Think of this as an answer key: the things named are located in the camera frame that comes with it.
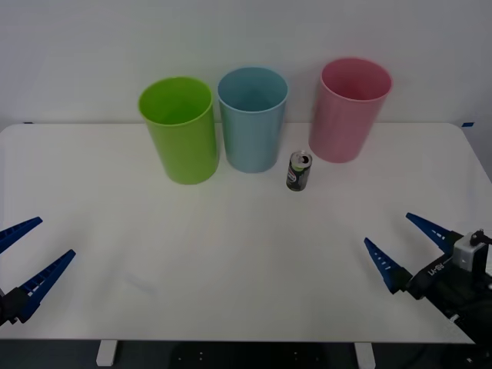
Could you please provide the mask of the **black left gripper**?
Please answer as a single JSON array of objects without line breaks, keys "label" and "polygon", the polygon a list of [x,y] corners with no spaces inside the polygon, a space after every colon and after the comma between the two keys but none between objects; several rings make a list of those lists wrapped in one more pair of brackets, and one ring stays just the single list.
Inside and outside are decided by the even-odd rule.
[{"label": "black left gripper", "polygon": [[[2,230],[0,254],[41,223],[42,219],[35,217]],[[1,325],[6,322],[15,324],[17,321],[24,324],[28,321],[75,255],[74,250],[67,251],[21,286],[13,288],[7,294],[1,294]]]}]

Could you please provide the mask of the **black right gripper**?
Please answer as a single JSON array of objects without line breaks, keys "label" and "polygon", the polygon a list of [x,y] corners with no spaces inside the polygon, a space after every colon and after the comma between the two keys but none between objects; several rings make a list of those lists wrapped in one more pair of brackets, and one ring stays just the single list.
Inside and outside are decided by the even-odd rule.
[{"label": "black right gripper", "polygon": [[[453,254],[454,244],[462,234],[450,231],[418,215],[406,218],[423,231],[444,254]],[[426,298],[447,318],[485,318],[485,256],[475,257],[472,270],[458,267],[451,256],[443,255],[419,271],[414,277],[385,254],[369,238],[364,245],[389,292],[407,291],[417,300]]]}]

